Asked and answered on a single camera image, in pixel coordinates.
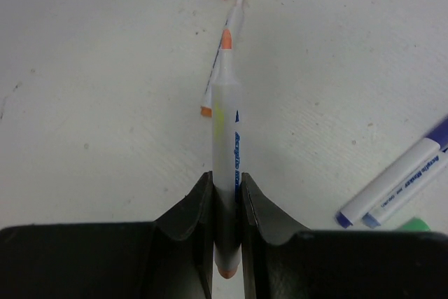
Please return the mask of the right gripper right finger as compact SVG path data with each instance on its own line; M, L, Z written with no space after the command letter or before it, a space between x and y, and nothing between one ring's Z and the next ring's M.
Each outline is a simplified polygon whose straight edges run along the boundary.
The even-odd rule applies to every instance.
M312 230L240 188L247 298L446 298L447 236L438 232Z

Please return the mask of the orange marker pen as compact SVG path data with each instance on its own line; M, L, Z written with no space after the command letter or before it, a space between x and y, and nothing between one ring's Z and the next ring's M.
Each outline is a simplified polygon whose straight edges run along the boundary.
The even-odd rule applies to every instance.
M232 39L235 41L240 33L242 23L244 21L244 0L236 0L235 5L230 9L227 19L224 24L224 29L229 29L232 35ZM221 53L222 40L219 41L215 57L213 59L213 64L209 79L204 91L204 95L200 104L200 114L204 117L210 118L212 116L212 105L211 105L211 84L215 81L218 76L220 69L220 53Z

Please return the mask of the peach marker pen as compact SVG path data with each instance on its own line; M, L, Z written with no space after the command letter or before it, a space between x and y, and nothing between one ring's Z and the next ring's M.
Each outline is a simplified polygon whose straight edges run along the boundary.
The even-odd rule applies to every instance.
M220 70L211 85L212 175L216 199L215 263L220 276L232 278L241 260L237 233L239 187L242 177L241 85L234 70L232 35L224 29Z

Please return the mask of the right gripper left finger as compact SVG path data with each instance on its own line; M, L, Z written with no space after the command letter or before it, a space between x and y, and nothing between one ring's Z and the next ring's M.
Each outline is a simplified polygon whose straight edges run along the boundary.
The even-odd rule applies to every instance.
M204 173L149 222L1 231L2 298L210 298L214 190Z

